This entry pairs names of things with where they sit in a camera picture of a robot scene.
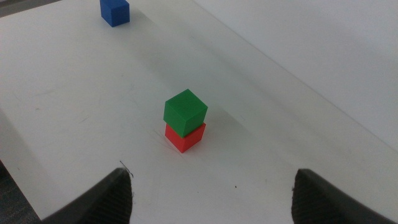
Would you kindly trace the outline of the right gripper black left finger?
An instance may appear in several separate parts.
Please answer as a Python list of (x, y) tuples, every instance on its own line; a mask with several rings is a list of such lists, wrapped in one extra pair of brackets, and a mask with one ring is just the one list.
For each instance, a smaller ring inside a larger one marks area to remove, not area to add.
[(42, 222), (128, 224), (131, 213), (131, 178), (126, 169), (117, 168), (87, 192)]

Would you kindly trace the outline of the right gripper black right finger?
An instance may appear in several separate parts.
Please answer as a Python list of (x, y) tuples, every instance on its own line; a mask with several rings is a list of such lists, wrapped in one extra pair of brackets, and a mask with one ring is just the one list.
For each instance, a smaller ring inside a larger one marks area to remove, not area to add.
[(293, 222), (299, 224), (396, 224), (310, 169), (296, 173), (291, 214)]

